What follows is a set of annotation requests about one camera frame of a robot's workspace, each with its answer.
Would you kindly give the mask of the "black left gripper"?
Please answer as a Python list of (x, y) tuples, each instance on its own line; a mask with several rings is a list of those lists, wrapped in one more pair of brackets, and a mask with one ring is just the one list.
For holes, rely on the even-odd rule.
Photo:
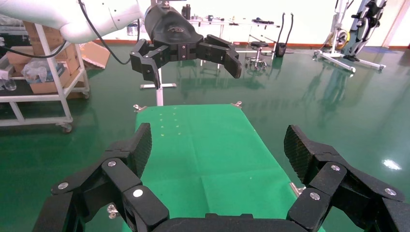
[(233, 78), (240, 78), (242, 64), (234, 45), (210, 34), (204, 38), (173, 7), (150, 6), (144, 24), (153, 44), (139, 40), (130, 52), (131, 65), (155, 89), (161, 87), (159, 69), (169, 61), (198, 58), (223, 65)]

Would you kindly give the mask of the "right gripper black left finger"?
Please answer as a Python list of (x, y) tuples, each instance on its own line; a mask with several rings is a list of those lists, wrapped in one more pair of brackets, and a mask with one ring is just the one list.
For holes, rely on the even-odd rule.
[(56, 183), (33, 230), (83, 232), (109, 204), (133, 232), (155, 230), (170, 214), (141, 180), (151, 148), (151, 126), (142, 123), (130, 139), (114, 142), (97, 162)]

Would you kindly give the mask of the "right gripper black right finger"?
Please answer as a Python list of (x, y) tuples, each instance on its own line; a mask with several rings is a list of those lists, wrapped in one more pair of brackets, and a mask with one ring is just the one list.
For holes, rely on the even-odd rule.
[(347, 163), (330, 145), (306, 137), (290, 125), (284, 153), (305, 186), (287, 213), (308, 232), (316, 232), (332, 208), (366, 232), (407, 232), (410, 206), (397, 188)]

